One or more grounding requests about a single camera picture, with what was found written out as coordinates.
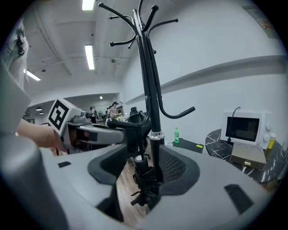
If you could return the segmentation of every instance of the fluorescent light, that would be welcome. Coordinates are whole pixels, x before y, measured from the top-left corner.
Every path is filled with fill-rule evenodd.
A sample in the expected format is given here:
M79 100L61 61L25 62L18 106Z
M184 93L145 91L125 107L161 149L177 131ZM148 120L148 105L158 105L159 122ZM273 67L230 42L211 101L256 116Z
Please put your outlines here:
M94 61L93 61L93 46L92 45L86 45L85 46L85 52L86 52L86 58L88 62L88 67L90 70L95 69L94 68Z
M82 10L93 10L95 0L83 0Z
M39 77L36 77L34 74L32 74L30 71L27 70L27 75L31 78L33 78L36 81L40 81L41 79Z

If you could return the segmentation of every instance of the patterned table top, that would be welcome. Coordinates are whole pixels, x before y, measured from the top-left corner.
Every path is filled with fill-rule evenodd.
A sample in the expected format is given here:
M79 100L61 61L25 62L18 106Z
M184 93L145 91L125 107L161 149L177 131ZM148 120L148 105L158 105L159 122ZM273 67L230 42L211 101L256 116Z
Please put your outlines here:
M275 142L271 150L264 150L266 165L263 170L260 171L255 168L230 162L229 159L232 153L233 143L228 144L220 140L220 136L221 129L215 130L207 135L205 146L209 155L228 161L255 181L263 184L273 181L282 172L288 154L278 142Z

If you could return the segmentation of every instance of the desk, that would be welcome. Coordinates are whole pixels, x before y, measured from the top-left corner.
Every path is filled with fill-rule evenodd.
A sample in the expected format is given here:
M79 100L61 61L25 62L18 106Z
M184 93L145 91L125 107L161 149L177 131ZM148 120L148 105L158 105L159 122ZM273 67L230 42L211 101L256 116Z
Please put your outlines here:
M196 144L194 142L189 142L187 140L184 140L183 138L179 138L179 143L173 142L174 147L179 147L182 149L188 149L197 153L202 153L203 152L203 145Z
M275 142L272 150L264 150L266 157L266 165L262 171L249 168L237 163L230 162L233 143L226 143L220 140L221 129L209 133L205 140L205 146L210 156L214 156L233 164L253 180L266 184L276 179L285 166L286 154L281 145Z
M129 116L122 116L122 117L118 117L120 121L126 121L128 120Z

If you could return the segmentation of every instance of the white wall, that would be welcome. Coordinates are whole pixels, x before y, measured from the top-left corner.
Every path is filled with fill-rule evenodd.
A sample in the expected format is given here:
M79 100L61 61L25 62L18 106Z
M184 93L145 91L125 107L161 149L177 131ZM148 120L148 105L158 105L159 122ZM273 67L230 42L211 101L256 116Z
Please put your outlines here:
M273 112L275 132L283 143L288 79L279 40L269 39L239 1L196 1L163 20L173 18L179 22L155 29L151 38L164 108L172 115L191 106L196 111L176 120L161 115L166 141L173 141L177 126L180 137L204 144L209 132L221 128L222 111L241 106ZM145 110L137 54L122 84L125 109Z
M88 111L91 106L95 106L95 109L97 113L99 111L102 111L105 113L106 108L112 105L113 100L112 97L108 97L105 100L105 97L103 95L103 100L99 100L98 96L82 96L82 97L73 97L73 98L66 98L67 101L71 102L73 105L77 106L78 108L81 108L84 111ZM47 123L48 120L48 113L53 105L54 101L42 103L36 106L29 107L28 110L31 112L30 117L25 117L25 119L35 119L35 124L42 124ZM39 112L36 111L36 108L40 106L43 111L43 115L39 115Z
M53 101L58 97L67 98L90 94L118 93L120 79L95 75L93 72L75 73L72 76L61 75L61 71L49 73L41 81L29 78L24 89L32 99L30 106Z

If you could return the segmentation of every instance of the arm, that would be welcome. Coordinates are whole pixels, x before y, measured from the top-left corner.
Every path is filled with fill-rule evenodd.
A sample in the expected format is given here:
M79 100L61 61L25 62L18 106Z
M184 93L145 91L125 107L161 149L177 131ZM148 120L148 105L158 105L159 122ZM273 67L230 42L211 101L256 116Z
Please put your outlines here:
M116 117L117 115L118 115L118 113L113 113L113 110L111 110L111 113L110 113L110 116L114 116L114 117Z
M60 141L59 135L51 126L31 124L21 119L17 132L20 136L32 139L39 147L55 147L61 151L66 151Z

